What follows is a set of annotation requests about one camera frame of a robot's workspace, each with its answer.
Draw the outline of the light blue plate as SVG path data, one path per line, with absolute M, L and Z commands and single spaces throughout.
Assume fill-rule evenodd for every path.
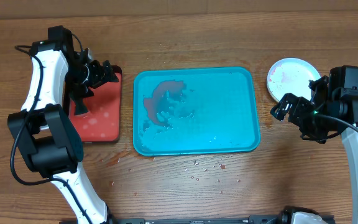
M 267 89 L 276 102 L 279 102 L 286 93 L 310 100 L 309 82 L 320 78 L 317 69 L 307 61 L 299 58 L 283 58 L 275 62 L 268 71 Z

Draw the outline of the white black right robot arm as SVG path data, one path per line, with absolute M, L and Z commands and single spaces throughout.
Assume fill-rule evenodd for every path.
M 298 126 L 305 141 L 341 138 L 351 178 L 352 222 L 358 223 L 358 74 L 331 72 L 306 89 L 310 98 L 285 92 L 270 113 Z

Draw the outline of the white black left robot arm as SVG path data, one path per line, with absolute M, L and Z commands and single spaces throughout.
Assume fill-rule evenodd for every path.
M 27 168 L 62 193 L 78 223 L 115 223 L 83 167 L 84 142 L 119 137 L 122 70 L 74 49 L 75 35 L 17 47 L 32 61 L 32 78 L 20 112 L 10 114 L 12 150 Z

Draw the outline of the dark green sponge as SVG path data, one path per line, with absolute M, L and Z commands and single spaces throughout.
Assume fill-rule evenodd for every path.
M 73 100 L 75 104 L 74 115 L 86 114 L 89 110 L 84 103 L 83 98 Z

